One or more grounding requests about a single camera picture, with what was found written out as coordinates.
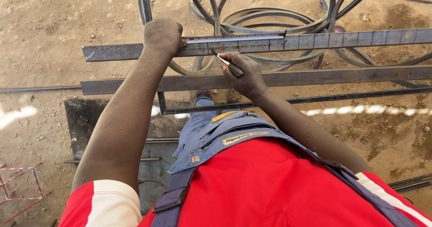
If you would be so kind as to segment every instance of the hand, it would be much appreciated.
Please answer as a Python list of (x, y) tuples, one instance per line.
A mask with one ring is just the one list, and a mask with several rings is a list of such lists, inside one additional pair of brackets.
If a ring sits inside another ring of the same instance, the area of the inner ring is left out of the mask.
[(152, 20), (144, 25), (144, 47), (163, 50), (173, 58), (186, 42), (181, 38), (183, 27), (169, 18)]
[(253, 100), (267, 91), (268, 88), (261, 75), (260, 66), (254, 60), (238, 52), (220, 53), (219, 56), (225, 60), (230, 60), (243, 71), (242, 76), (236, 77), (227, 65), (222, 65), (225, 78), (241, 95)]

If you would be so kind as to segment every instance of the denim overalls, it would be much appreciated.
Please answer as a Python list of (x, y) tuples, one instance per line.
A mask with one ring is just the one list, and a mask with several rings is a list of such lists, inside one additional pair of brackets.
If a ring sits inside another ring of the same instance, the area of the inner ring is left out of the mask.
[[(197, 106), (206, 105), (213, 105), (213, 101), (207, 97), (197, 98)], [(292, 137), (270, 125), (257, 114), (240, 110), (223, 111), (219, 116), (215, 111), (191, 113), (191, 118), (180, 133), (179, 146), (173, 155), (177, 160), (168, 171), (173, 175), (171, 184), (155, 203), (153, 213), (156, 213), (156, 215), (151, 226), (177, 226), (181, 204), (189, 191), (189, 183), (196, 167), (222, 150), (263, 136), (286, 140), (297, 150), (301, 158), (326, 167), (370, 202), (394, 226), (417, 226), (390, 204), (363, 187), (357, 182), (355, 175), (341, 164), (319, 158), (316, 153), (306, 149)]]

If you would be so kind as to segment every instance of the yellow patch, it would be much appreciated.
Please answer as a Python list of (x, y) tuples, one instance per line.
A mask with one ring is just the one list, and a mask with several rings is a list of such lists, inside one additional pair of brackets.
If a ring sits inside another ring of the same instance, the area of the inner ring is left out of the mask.
[(229, 111), (229, 112), (225, 112), (225, 113), (220, 114), (220, 115), (218, 115), (218, 116), (216, 116), (216, 117), (213, 117), (213, 118), (212, 118), (212, 122), (215, 123), (215, 122), (217, 122), (218, 120), (224, 118), (225, 116), (227, 116), (227, 115), (229, 115), (229, 114), (234, 114), (234, 113), (237, 113), (237, 112), (238, 112), (238, 111)]
[(231, 144), (231, 143), (235, 143), (235, 142), (237, 142), (237, 141), (239, 141), (239, 140), (241, 140), (241, 139), (243, 139), (245, 137), (248, 137), (248, 136), (254, 136), (254, 135), (258, 135), (258, 134), (268, 134), (268, 133), (269, 132), (252, 132), (252, 133), (246, 133), (246, 134), (243, 134), (243, 135), (240, 135), (240, 136), (233, 136), (233, 137), (230, 137), (230, 138), (227, 138), (227, 139), (223, 139), (222, 143), (224, 145), (228, 145), (228, 144)]
[(199, 161), (200, 161), (200, 157), (199, 156), (192, 157), (192, 163), (199, 162)]

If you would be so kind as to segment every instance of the forearm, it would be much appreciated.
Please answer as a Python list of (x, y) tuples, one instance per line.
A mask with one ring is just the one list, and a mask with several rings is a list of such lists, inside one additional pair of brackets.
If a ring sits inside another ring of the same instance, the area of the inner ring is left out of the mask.
[(369, 165), (347, 145), (293, 105), (268, 89), (251, 98), (285, 134), (291, 136), (319, 157), (334, 160), (354, 173), (372, 171)]
[(99, 179), (124, 182), (138, 192), (139, 159), (158, 84), (171, 58), (145, 48), (102, 112), (73, 181), (73, 190)]

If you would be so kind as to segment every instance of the red t-shirt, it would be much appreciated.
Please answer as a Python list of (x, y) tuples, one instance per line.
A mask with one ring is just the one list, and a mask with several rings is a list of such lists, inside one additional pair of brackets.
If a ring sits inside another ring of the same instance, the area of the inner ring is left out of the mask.
[[(397, 208), (419, 227), (431, 219), (393, 191), (378, 176), (356, 174), (359, 182)], [(100, 180), (73, 192), (59, 227), (149, 227), (139, 199), (128, 185)], [(349, 186), (315, 166), (286, 143), (252, 139), (224, 150), (197, 168), (181, 209), (180, 227), (391, 227)]]

